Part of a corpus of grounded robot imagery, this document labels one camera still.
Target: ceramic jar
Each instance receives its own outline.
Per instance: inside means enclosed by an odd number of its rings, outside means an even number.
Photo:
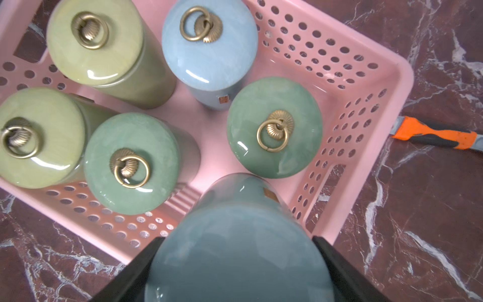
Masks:
[[[324,259],[263,179],[227,175],[165,239],[145,301],[324,301],[334,293]]]
[[[45,87],[16,92],[0,106],[0,176],[29,189],[84,180],[85,145],[115,114]]]
[[[164,22],[162,45],[169,67],[194,97],[227,110],[255,60],[258,34],[240,0],[180,0]]]
[[[52,61],[73,81],[142,109],[176,86],[161,45],[130,0],[62,0],[47,27]]]
[[[242,165],[265,178],[302,171],[322,141],[322,118],[312,95],[299,83],[270,77],[245,87],[228,113],[231,151]]]
[[[152,116],[124,113],[107,120],[85,152],[85,177],[107,208],[125,215],[151,211],[198,172],[198,145],[187,132]]]

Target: green jar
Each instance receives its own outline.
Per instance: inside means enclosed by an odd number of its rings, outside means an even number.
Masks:
[[[49,19],[47,47],[71,80],[141,109],[164,104],[176,86],[131,0],[62,0]]]
[[[115,114],[89,99],[45,87],[16,92],[0,106],[0,176],[30,189],[84,180],[85,145]]]
[[[270,77],[251,83],[230,107],[231,151],[250,172],[284,178],[302,171],[322,141],[322,118],[312,95],[299,83]]]
[[[199,163],[198,145],[187,132],[149,115],[124,113],[92,136],[85,176],[100,203],[136,215],[157,208],[191,182]]]

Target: basket hole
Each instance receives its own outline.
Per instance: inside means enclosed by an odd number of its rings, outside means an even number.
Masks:
[[[62,198],[62,199],[60,200],[60,203],[61,203],[61,204],[71,204],[71,203],[72,203],[72,200],[67,199],[67,198]]]
[[[384,88],[383,90],[381,90],[381,92],[379,92],[379,94],[377,95],[379,98],[382,98],[387,92],[387,89]]]
[[[129,242],[129,244],[132,246],[132,247],[139,247],[139,245],[141,244],[139,241],[137,240],[131,240]]]
[[[25,89],[25,88],[28,88],[28,86],[26,84],[18,84],[17,85],[17,90],[22,90],[22,89]]]
[[[33,79],[35,77],[35,72],[33,72],[32,70],[27,70],[24,72],[24,76],[27,79]]]
[[[142,230],[142,231],[139,232],[139,236],[141,236],[141,238],[148,238],[149,233],[146,232],[145,230]]]
[[[95,215],[89,215],[87,217],[87,219],[90,221],[90,222],[96,222],[99,220],[99,217],[98,216],[95,216]]]
[[[119,239],[124,239],[126,237],[126,233],[124,232],[117,232],[116,237]]]
[[[376,112],[379,109],[379,104],[375,104],[374,107],[370,110],[372,113]]]
[[[49,71],[50,72],[57,72],[57,70],[58,70],[57,66],[55,66],[54,64],[49,65]]]
[[[76,213],[84,213],[85,212],[85,208],[83,208],[83,207],[75,207],[74,208],[74,212],[76,212]]]

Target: glossy glaze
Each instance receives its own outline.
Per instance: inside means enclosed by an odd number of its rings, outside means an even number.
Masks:
[[[16,159],[0,148],[0,175],[19,187],[42,188],[83,180],[80,163],[91,133],[114,111],[49,88],[21,90],[0,107],[0,127],[13,117],[31,122],[43,147],[32,158]],[[34,141],[19,148],[32,150]]]
[[[256,131],[275,110],[288,111],[295,122],[287,147],[278,153],[262,149]],[[251,83],[236,96],[228,113],[227,136],[231,150],[250,172],[265,178],[283,178],[303,170],[322,140],[322,118],[317,103],[300,84],[280,77]],[[282,142],[261,132],[271,148]]]
[[[334,301],[320,253],[264,188],[244,173],[216,181],[156,254],[145,300]]]
[[[97,200],[126,215],[151,211],[177,189],[191,181],[199,167],[199,151],[193,138],[182,130],[139,113],[125,113],[107,120],[92,136],[85,152],[85,175]],[[151,177],[142,187],[121,186],[109,168],[111,155],[129,148],[150,165]],[[139,165],[130,178],[138,183],[146,170]]]

